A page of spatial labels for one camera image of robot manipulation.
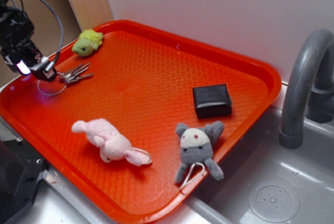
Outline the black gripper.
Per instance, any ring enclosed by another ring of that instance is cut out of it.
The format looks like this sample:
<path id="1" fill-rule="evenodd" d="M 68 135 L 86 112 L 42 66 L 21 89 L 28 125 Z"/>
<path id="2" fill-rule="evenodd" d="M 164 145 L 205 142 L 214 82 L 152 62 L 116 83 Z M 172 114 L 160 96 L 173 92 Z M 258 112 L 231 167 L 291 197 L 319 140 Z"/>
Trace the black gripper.
<path id="1" fill-rule="evenodd" d="M 15 7 L 1 7 L 1 56 L 18 74 L 30 74 L 42 81 L 54 81 L 55 63 L 44 57 L 32 42 L 34 25 L 26 12 Z"/>

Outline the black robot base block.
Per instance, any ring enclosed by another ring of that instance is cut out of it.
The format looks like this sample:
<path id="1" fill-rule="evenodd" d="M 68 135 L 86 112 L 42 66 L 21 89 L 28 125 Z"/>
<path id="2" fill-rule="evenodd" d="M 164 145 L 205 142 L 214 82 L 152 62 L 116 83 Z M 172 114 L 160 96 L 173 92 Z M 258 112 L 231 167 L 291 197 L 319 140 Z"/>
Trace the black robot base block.
<path id="1" fill-rule="evenodd" d="M 45 168 L 26 140 L 1 141 L 1 223 L 14 223 L 33 206 Z"/>

